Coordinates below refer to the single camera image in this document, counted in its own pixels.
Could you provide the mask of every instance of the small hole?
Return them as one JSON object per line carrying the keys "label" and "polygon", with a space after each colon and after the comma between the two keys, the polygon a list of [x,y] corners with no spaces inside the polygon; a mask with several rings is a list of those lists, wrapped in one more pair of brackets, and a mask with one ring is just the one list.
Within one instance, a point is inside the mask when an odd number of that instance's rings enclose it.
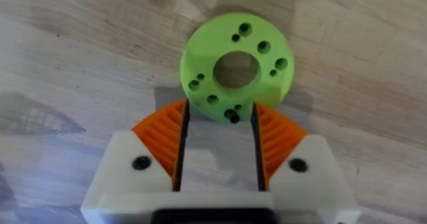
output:
{"label": "small hole", "polygon": [[246,37],[252,32],[252,26],[249,23],[242,23],[239,26],[240,35]]}
{"label": "small hole", "polygon": [[215,104],[219,101],[218,97],[215,95],[210,95],[209,97],[207,97],[207,102],[210,104]]}
{"label": "small hole", "polygon": [[286,69],[286,67],[288,67],[288,60],[284,58],[279,58],[274,66],[277,70],[284,70]]}
{"label": "small hole", "polygon": [[271,71],[270,71],[270,75],[271,75],[272,77],[276,76],[277,74],[278,74],[278,72],[277,72],[276,70],[271,70]]}
{"label": "small hole", "polygon": [[289,161],[289,167],[296,172],[306,172],[308,170],[308,164],[306,161],[300,158],[295,158]]}
{"label": "small hole", "polygon": [[135,170],[142,171],[147,169],[151,165],[151,159],[147,156],[140,156],[135,158],[132,162],[132,167]]}
{"label": "small hole", "polygon": [[205,75],[203,74],[197,74],[197,79],[199,79],[199,81],[203,81],[203,79],[205,79]]}
{"label": "small hole", "polygon": [[270,44],[267,41],[262,41],[258,43],[258,52],[261,54],[266,54],[270,50]]}
{"label": "small hole", "polygon": [[188,88],[192,91],[195,91],[199,87],[199,84],[200,84],[200,82],[198,80],[190,81],[188,83]]}
{"label": "small hole", "polygon": [[233,36],[232,36],[232,40],[233,40],[233,42],[238,42],[239,40],[240,40],[240,36],[239,36],[239,34],[234,34]]}
{"label": "small hole", "polygon": [[224,112],[224,117],[230,120],[230,123],[236,124],[240,121],[239,114],[233,109],[228,109]]}

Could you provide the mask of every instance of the orange ribbed pad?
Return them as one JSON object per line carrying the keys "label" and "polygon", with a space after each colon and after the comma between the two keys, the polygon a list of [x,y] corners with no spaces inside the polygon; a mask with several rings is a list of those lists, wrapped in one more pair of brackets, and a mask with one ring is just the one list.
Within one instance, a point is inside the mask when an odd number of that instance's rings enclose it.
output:
{"label": "orange ribbed pad", "polygon": [[183,99],[157,110],[132,129],[171,177],[175,177],[186,103]]}
{"label": "orange ribbed pad", "polygon": [[270,107],[256,103],[261,156],[266,187],[270,177],[304,138],[306,132],[291,119]]}

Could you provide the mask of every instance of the black screw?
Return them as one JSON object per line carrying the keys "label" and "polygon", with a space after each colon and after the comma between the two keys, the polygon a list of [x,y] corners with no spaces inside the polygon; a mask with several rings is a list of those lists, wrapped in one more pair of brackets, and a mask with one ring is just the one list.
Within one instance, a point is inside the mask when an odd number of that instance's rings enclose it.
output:
{"label": "black screw", "polygon": [[147,156],[140,156],[135,158],[132,162],[132,167],[135,170],[142,171],[147,169],[151,165],[151,158]]}
{"label": "black screw", "polygon": [[296,172],[306,172],[308,170],[308,164],[306,161],[300,158],[295,158],[289,161],[289,167]]}
{"label": "black screw", "polygon": [[230,120],[231,123],[236,124],[240,121],[240,117],[239,114],[233,110],[233,109],[228,109],[227,111],[224,112],[224,117],[226,117],[227,119]]}

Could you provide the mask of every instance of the green 3d printed part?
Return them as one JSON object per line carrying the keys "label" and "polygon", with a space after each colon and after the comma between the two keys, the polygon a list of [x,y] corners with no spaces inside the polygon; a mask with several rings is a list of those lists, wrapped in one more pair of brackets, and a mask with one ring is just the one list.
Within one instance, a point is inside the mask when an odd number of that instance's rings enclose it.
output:
{"label": "green 3d printed part", "polygon": [[[255,78],[241,88],[221,85],[214,77],[217,61],[241,51],[259,63]],[[190,102],[216,121],[249,121],[254,101],[278,106],[294,76],[294,56],[282,33],[248,13],[220,15],[202,25],[181,57],[179,78]]]}

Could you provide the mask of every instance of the plastic part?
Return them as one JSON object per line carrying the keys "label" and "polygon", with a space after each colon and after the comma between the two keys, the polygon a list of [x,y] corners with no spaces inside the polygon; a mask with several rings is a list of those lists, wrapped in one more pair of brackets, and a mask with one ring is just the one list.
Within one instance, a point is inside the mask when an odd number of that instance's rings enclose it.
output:
{"label": "plastic part", "polygon": [[306,132],[291,119],[266,105],[255,103],[254,108],[258,122],[252,125],[253,128],[258,128],[262,169],[265,187],[268,189],[270,177],[304,138]]}
{"label": "plastic part", "polygon": [[[153,157],[133,131],[113,134],[81,207],[89,224],[149,223],[153,212],[165,208],[316,211],[326,224],[354,224],[360,215],[326,140],[318,135],[306,135],[292,151],[271,177],[270,192],[171,192],[170,176],[154,158],[143,171],[132,168],[139,156]],[[297,158],[307,162],[308,171],[290,169],[288,161]],[[294,223],[300,221],[305,223],[306,218]]]}
{"label": "plastic part", "polygon": [[[292,159],[304,160],[308,170],[292,170],[288,165]],[[352,191],[320,135],[302,139],[270,178],[270,191],[278,209],[315,210],[327,224],[353,224],[360,215]]]}
{"label": "plastic part", "polygon": [[181,134],[185,132],[186,135],[186,113],[187,99],[176,101],[152,113],[132,129],[173,181],[177,175]]}
{"label": "plastic part", "polygon": [[[232,51],[249,53],[260,65],[254,80],[242,88],[224,87],[214,77],[217,61]],[[293,76],[294,56],[288,41],[271,23],[248,13],[220,15],[202,25],[188,41],[179,67],[187,98],[216,121],[230,121],[224,112],[236,105],[241,106],[241,121],[250,120],[254,101],[276,107]]]}
{"label": "plastic part", "polygon": [[[132,167],[133,160],[140,156],[151,158],[151,165],[143,171],[137,171]],[[104,223],[101,214],[114,212],[100,209],[102,200],[108,195],[165,193],[171,190],[171,177],[153,158],[147,147],[142,145],[138,136],[133,131],[118,131],[113,134],[99,164],[81,206],[81,213],[88,223]]]}

